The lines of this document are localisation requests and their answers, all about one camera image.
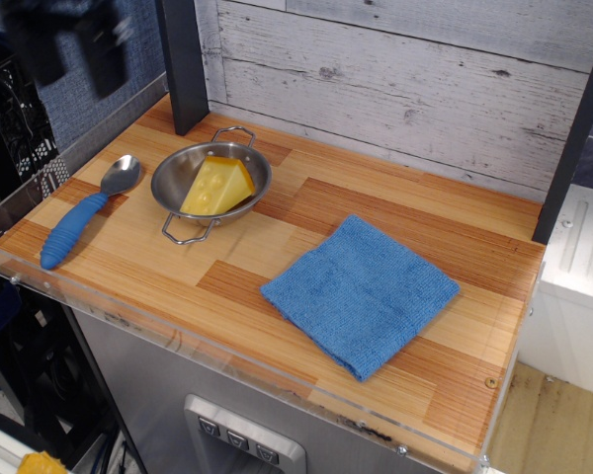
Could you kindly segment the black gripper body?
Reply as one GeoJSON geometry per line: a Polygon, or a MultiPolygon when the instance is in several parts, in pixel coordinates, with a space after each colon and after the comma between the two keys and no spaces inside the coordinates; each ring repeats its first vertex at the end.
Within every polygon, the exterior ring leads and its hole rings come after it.
{"type": "Polygon", "coordinates": [[[130,17],[114,1],[0,1],[0,14],[13,38],[53,37],[88,29],[93,29],[94,36],[111,34],[115,40],[132,35],[130,17]]]}

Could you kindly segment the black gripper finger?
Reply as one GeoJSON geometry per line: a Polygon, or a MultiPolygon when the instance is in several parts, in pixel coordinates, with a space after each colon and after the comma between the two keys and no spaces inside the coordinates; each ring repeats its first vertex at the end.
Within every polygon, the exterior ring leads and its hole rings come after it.
{"type": "Polygon", "coordinates": [[[78,40],[95,93],[109,97],[127,81],[124,44],[113,29],[93,24],[80,25],[78,40]]]}
{"type": "Polygon", "coordinates": [[[7,32],[15,51],[40,84],[52,84],[65,75],[54,29],[35,19],[8,19],[7,32]]]}

